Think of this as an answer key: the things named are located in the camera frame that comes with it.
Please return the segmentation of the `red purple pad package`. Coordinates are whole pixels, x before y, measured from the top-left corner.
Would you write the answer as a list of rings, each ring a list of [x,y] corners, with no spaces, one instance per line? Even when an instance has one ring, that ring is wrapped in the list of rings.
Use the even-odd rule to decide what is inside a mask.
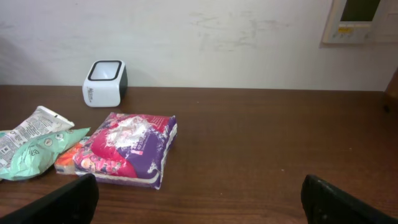
[[[110,113],[73,156],[75,173],[159,190],[177,127],[175,116]]]

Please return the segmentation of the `white cream tube gold cap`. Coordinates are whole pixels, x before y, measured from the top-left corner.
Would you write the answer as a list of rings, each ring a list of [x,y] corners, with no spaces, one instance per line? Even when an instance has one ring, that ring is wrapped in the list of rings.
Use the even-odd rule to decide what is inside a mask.
[[[1,168],[9,167],[12,156],[29,140],[44,134],[68,130],[74,125],[58,113],[38,106],[20,125],[1,137]]]

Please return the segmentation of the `white wall control panel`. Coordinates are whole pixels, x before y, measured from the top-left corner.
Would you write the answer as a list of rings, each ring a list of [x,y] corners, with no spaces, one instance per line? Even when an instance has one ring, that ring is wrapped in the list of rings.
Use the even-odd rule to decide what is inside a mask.
[[[321,43],[355,45],[375,43],[390,0],[333,0]]]

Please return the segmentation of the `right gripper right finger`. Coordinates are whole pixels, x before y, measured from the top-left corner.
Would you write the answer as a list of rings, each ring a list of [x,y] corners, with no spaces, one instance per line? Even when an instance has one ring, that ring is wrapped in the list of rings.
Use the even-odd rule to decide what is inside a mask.
[[[396,218],[315,175],[305,177],[300,196],[308,223],[397,224]]]

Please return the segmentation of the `white barcode scanner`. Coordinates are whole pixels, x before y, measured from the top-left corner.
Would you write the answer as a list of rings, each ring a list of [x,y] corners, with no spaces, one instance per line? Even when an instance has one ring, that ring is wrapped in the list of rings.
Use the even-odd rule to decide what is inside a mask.
[[[126,64],[122,60],[98,60],[83,83],[83,99],[90,107],[116,107],[124,98],[127,86]]]

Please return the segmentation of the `small orange tissue pack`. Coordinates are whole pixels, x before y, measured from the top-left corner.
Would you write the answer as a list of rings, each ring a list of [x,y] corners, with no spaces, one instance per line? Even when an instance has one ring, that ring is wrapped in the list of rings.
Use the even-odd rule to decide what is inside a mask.
[[[89,136],[83,137],[78,143],[63,152],[54,163],[56,173],[63,175],[75,175],[73,156],[85,145]]]

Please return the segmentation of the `teal snack packet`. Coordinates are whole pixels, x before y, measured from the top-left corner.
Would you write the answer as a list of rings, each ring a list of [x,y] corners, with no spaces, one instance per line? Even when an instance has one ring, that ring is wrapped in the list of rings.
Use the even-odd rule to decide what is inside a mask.
[[[90,128],[69,129],[35,137],[19,147],[1,168],[4,180],[26,180],[44,173],[59,155],[85,137]]]

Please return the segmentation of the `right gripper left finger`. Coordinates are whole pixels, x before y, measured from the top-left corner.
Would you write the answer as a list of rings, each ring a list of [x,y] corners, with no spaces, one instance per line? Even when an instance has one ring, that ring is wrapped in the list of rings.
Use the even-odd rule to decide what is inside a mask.
[[[93,174],[85,174],[1,218],[1,223],[90,223],[99,199]]]

